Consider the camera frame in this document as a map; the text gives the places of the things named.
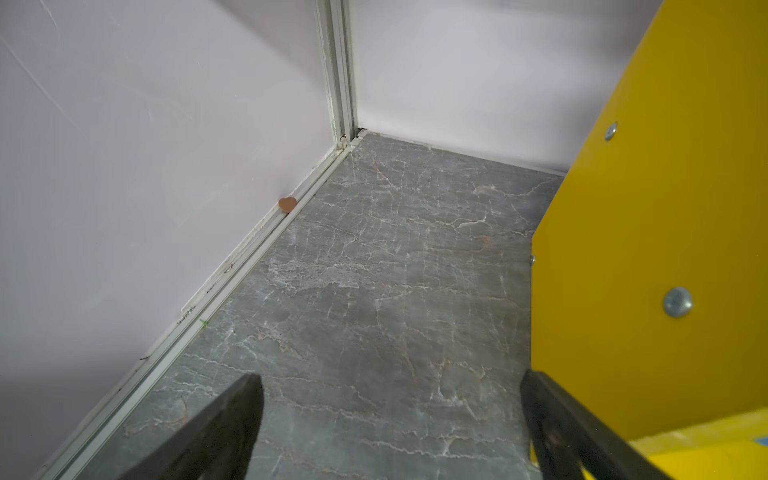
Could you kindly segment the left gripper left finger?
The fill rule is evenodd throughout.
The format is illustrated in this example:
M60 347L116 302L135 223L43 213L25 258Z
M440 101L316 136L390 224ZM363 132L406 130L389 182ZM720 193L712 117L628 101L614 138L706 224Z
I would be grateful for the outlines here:
M240 377L123 479L243 479L264 413L261 377Z

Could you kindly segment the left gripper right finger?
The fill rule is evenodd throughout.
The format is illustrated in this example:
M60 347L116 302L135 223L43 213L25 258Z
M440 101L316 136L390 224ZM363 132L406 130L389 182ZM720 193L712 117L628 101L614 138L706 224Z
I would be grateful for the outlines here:
M666 479L657 468L547 374L520 384L526 426L545 479Z

